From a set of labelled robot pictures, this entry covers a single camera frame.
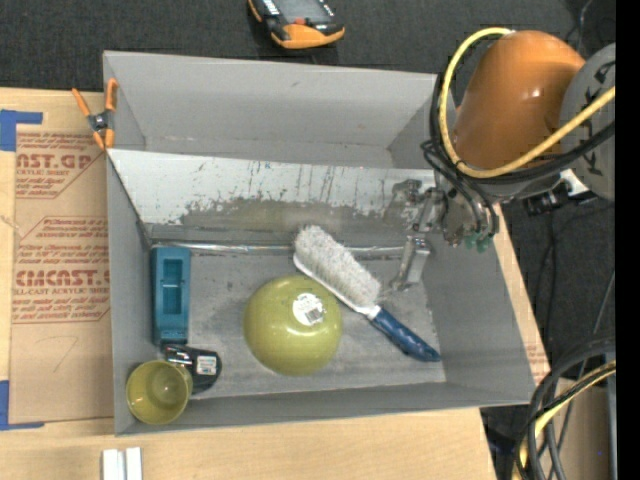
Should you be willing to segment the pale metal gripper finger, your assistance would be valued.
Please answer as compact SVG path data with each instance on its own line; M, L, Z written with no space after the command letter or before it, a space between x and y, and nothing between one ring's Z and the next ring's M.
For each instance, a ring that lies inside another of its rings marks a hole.
M391 200L384 209L385 224L400 224L406 229L429 230L426 206L431 197L431 188L424 188L423 182L407 179L395 183L391 191Z
M398 273L391 281L391 287L394 290L403 291L418 284L430 254L431 246L423 236L409 236L403 248Z

